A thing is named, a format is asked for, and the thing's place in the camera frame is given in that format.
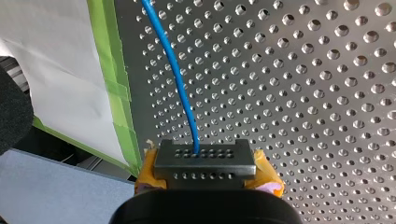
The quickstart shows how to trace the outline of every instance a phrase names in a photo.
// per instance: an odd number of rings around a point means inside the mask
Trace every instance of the white sheet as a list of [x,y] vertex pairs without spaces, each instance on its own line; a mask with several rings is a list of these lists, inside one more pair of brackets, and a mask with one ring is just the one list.
[[14,56],[43,124],[127,164],[83,0],[0,0],[0,54]]

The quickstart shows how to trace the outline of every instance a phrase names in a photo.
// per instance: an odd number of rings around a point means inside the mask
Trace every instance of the hole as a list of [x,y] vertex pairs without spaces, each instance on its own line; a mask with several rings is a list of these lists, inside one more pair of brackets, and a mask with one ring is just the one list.
[[345,25],[340,25],[335,28],[334,32],[337,36],[346,36],[349,33],[349,28]]
[[300,8],[299,8],[299,12],[300,12],[300,14],[302,14],[302,15],[308,14],[310,10],[311,10],[311,9],[310,9],[308,6],[306,6],[306,5],[302,5],[302,6],[300,6]]
[[219,23],[215,23],[213,25],[213,31],[215,31],[216,33],[220,33],[222,31],[222,25]]
[[222,11],[224,9],[224,3],[222,3],[221,1],[216,1],[214,8],[216,11]]
[[379,38],[379,35],[376,31],[369,31],[364,36],[363,39],[366,43],[374,43]]
[[241,37],[244,34],[244,31],[241,28],[235,28],[233,30],[233,35],[235,37]]
[[374,51],[374,55],[377,58],[384,57],[385,55],[387,55],[387,51],[385,49],[376,49]]
[[277,45],[278,45],[280,48],[285,49],[285,48],[287,48],[287,47],[289,46],[289,40],[288,40],[287,38],[280,38],[280,39],[277,41]]
[[395,63],[384,63],[382,65],[382,71],[384,73],[392,73],[392,72],[396,71],[396,64]]
[[229,173],[227,177],[229,179],[234,179],[235,178],[235,174],[234,173]]
[[203,1],[202,0],[194,0],[194,4],[196,7],[201,7],[203,4]]
[[204,24],[202,23],[202,21],[200,19],[196,19],[194,21],[194,25],[196,28],[202,28],[204,26]]
[[260,20],[262,20],[262,21],[265,21],[265,20],[267,20],[268,19],[268,17],[270,16],[270,13],[268,12],[268,10],[267,9],[261,9],[260,11],[259,11],[259,19]]
[[236,15],[242,16],[242,15],[245,15],[246,12],[247,12],[247,9],[245,8],[244,5],[236,6],[236,9],[235,9]]
[[308,28],[311,31],[317,31],[318,29],[320,29],[320,21],[318,20],[312,20],[308,23]]
[[327,45],[327,44],[329,44],[329,42],[330,42],[330,38],[329,37],[327,37],[326,35],[323,35],[323,36],[321,36],[320,38],[319,38],[319,44],[321,44],[321,45]]
[[326,18],[329,21],[333,21],[337,19],[337,17],[338,17],[338,13],[336,11],[330,10],[326,13]]
[[375,8],[375,14],[379,17],[387,16],[392,11],[389,3],[381,3]]
[[364,57],[364,56],[362,56],[362,55],[360,55],[360,56],[356,57],[356,58],[353,60],[353,63],[354,63],[356,66],[364,66],[364,65],[367,64],[367,58]]
[[282,21],[283,21],[283,24],[285,24],[285,25],[292,25],[292,24],[294,24],[294,17],[290,14],[286,14],[283,17]]
[[348,11],[353,11],[359,7],[359,0],[346,0],[344,2],[344,8]]
[[258,43],[262,43],[265,40],[265,35],[262,33],[257,33],[255,36],[255,40]]
[[375,94],[382,93],[382,92],[384,92],[384,90],[385,90],[385,87],[381,84],[374,84],[374,86],[371,88],[372,93],[375,93]]
[[385,27],[388,32],[395,32],[396,31],[396,21],[390,21],[388,25]]

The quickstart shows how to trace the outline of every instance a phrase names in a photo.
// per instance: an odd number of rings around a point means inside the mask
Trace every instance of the gray surface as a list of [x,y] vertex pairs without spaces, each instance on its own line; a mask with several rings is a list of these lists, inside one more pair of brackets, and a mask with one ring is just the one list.
[[[117,2],[141,148],[148,138],[190,142],[174,78],[149,19],[139,1]],[[396,36],[389,31],[396,26],[388,26],[396,21],[394,0],[388,1],[388,15],[386,5],[377,7],[385,1],[374,0],[223,0],[221,11],[209,0],[155,2],[166,13],[162,23],[185,71],[203,143],[246,138],[252,148],[265,148],[287,185],[284,199],[306,222],[395,222]],[[244,15],[238,15],[238,4],[244,4]],[[261,20],[264,8],[270,15]],[[367,23],[356,22],[358,17]],[[194,25],[197,19],[202,28]],[[235,37],[235,28],[243,36]],[[295,38],[296,31],[304,35]],[[265,35],[262,42],[256,41],[259,33]],[[327,44],[321,41],[325,35]],[[199,40],[203,45],[197,48]],[[356,49],[348,50],[351,42]],[[387,54],[378,54],[380,48]],[[292,52],[295,60],[289,59]]]
[[87,160],[78,164],[78,167],[81,167],[86,170],[95,171],[96,173],[102,175],[111,175],[121,179],[128,179],[131,174],[126,170],[120,168],[117,165],[114,165],[108,161],[104,161],[95,156],[89,157]]
[[134,185],[18,150],[0,156],[0,215],[10,224],[108,223]]

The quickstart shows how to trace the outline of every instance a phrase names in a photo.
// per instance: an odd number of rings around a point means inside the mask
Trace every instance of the black object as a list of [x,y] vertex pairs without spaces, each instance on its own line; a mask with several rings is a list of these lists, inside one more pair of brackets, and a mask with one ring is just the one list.
[[32,123],[30,98],[0,67],[0,155],[20,141],[29,132]]
[[293,208],[276,196],[249,189],[154,190],[124,203],[110,224],[265,223],[301,224]]
[[247,139],[234,145],[175,145],[162,140],[154,162],[156,179],[166,180],[169,189],[242,189],[254,178],[256,165]]

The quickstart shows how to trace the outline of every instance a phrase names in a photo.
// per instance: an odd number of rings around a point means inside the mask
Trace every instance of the green masking tape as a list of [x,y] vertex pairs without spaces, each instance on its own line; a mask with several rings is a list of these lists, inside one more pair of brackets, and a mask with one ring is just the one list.
[[142,164],[132,113],[131,91],[122,54],[114,0],[87,0],[99,61],[122,155],[137,175]]

